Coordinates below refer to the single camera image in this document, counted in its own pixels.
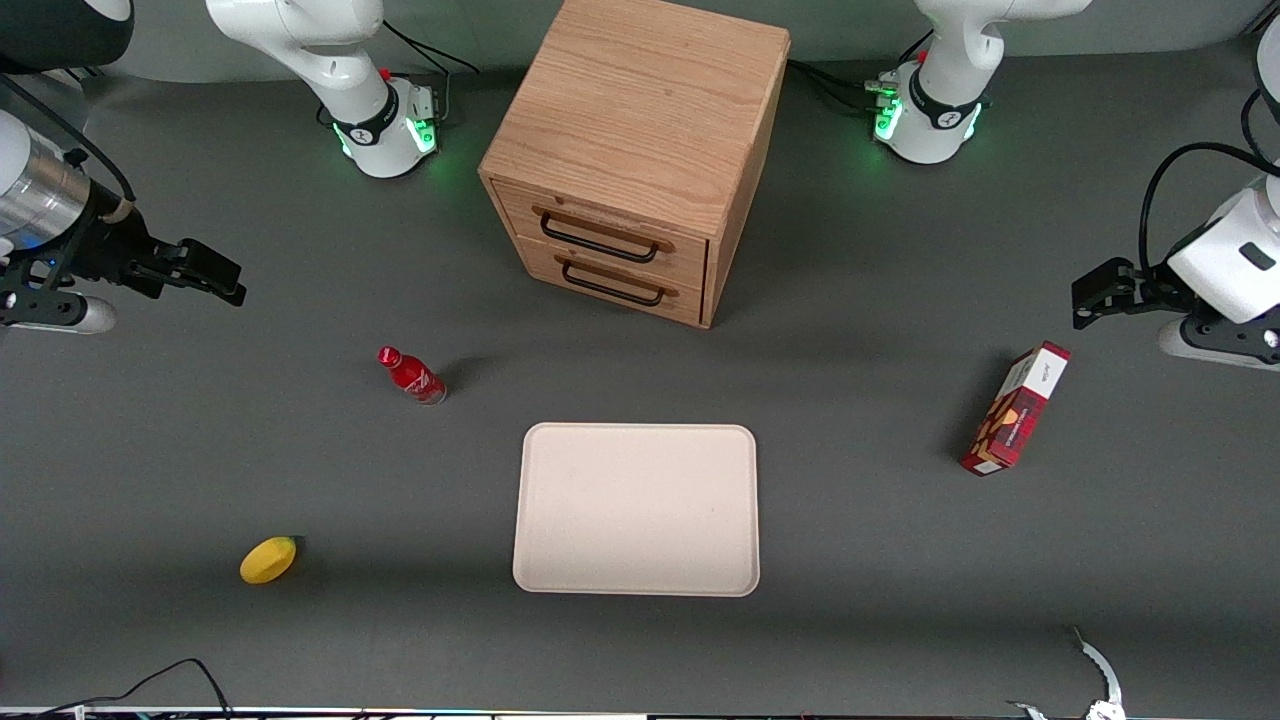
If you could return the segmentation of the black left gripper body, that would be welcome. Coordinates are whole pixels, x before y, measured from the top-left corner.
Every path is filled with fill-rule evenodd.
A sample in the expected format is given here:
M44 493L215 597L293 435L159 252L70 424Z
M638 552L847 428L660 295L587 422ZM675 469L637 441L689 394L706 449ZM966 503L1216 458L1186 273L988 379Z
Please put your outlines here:
M1196 310L1198 296L1169 263L1138 266L1134 278L1137 283L1134 314L1180 313L1187 315Z

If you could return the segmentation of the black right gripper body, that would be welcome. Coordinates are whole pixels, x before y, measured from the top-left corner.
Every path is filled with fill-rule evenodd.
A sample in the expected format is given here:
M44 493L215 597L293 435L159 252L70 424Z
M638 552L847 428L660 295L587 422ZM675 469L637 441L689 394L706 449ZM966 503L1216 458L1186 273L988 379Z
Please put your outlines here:
M186 287L188 282L177 266L180 247L152 237L138 210L114 224L99 218L119 202L110 190L92 190L82 208L59 210L58 288L69 290L78 279L105 281L159 299L168 286Z

